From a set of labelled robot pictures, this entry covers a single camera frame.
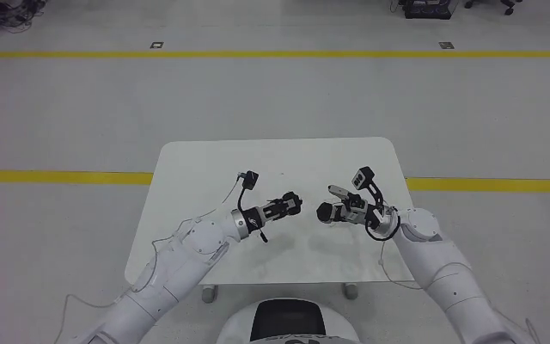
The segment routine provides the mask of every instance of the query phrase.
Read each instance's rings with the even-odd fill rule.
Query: white table top
[[[208,218],[219,221],[232,209],[239,183],[223,198],[237,172],[260,174],[247,191],[242,207],[262,206],[267,200],[294,191],[303,199],[302,212],[270,222],[265,244],[254,232],[229,252],[201,284],[271,284],[387,281],[378,265],[381,244],[361,225],[321,223],[315,210],[335,198],[329,184],[357,192],[351,178],[370,166],[384,199],[399,209],[412,207],[395,150],[385,138],[315,138],[248,141],[192,141],[166,144],[139,221],[125,277],[134,283],[153,257],[151,241],[169,236],[184,218],[217,208]],[[366,190],[362,196],[372,201]],[[384,265],[393,280],[412,280],[393,241],[384,249]]]

